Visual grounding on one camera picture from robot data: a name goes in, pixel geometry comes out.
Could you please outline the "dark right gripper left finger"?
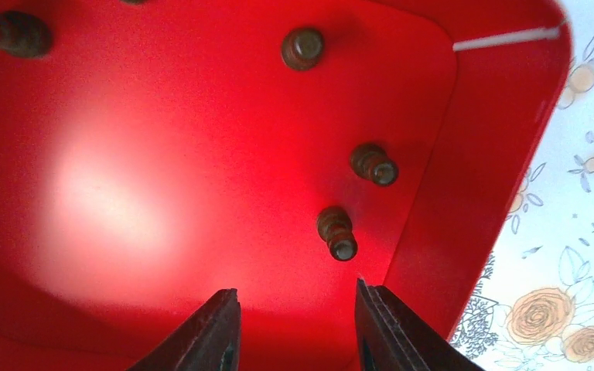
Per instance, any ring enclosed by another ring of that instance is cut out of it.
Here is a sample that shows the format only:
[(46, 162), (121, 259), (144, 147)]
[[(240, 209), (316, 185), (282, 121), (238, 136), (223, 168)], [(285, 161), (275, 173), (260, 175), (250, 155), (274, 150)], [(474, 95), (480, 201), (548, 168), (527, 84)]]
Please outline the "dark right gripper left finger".
[(241, 305), (235, 288), (221, 289), (130, 370), (238, 370)]

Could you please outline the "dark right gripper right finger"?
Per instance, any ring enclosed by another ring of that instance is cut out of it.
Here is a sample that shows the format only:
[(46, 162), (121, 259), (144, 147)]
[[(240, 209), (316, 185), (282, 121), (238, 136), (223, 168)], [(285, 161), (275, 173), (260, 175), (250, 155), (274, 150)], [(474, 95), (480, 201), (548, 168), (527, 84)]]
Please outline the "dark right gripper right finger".
[(482, 371), (383, 285), (357, 280), (355, 329), (362, 370)]

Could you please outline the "red plastic tray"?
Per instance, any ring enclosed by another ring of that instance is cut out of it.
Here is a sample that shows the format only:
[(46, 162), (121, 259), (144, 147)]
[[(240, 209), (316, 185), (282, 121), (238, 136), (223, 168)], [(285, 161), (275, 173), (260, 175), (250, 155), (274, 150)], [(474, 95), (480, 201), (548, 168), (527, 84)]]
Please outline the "red plastic tray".
[[(357, 278), (454, 333), (565, 85), (557, 1), (0, 1), (0, 370), (124, 370), (236, 288), (243, 370), (352, 370)], [(318, 29), (307, 71), (282, 40)], [(386, 187), (352, 150), (381, 146)], [(335, 260), (318, 214), (358, 243)]]

